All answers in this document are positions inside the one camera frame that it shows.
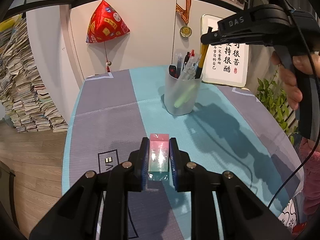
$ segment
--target human hand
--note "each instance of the human hand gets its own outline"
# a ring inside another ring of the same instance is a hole
[[[316,54],[312,54],[311,57],[315,65],[316,75],[320,77],[320,56]],[[271,55],[271,62],[274,65],[279,65],[279,76],[284,83],[283,88],[287,93],[287,100],[288,100],[289,106],[293,110],[297,110],[299,106],[299,102],[301,102],[303,95],[300,89],[297,87],[296,76],[289,69],[284,68],[284,66],[281,64],[280,58],[278,57],[275,51]],[[294,56],[292,58],[292,62],[294,66],[301,72],[308,75],[313,74],[311,64],[309,62],[309,58],[307,55]]]

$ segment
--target wooden floor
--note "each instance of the wooden floor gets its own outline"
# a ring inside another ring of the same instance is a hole
[[[66,132],[18,133],[0,124],[0,160],[14,171],[14,203],[20,231],[33,227],[61,197]]]

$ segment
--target red hanging decoration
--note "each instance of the red hanging decoration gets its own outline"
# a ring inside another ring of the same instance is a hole
[[[87,33],[87,43],[112,40],[130,32],[120,15],[105,0],[94,11]]]

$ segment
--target clear plastic box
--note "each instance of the clear plastic box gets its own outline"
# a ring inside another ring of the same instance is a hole
[[[192,112],[195,105],[202,74],[199,79],[178,80],[166,71],[164,105],[172,115],[184,115]]]

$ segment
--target medal ribbon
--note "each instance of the medal ribbon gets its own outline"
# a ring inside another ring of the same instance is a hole
[[[191,0],[186,0],[186,9],[182,9],[180,5],[176,3],[176,12],[181,15],[182,20],[188,25],[189,23],[189,14],[191,8]]]

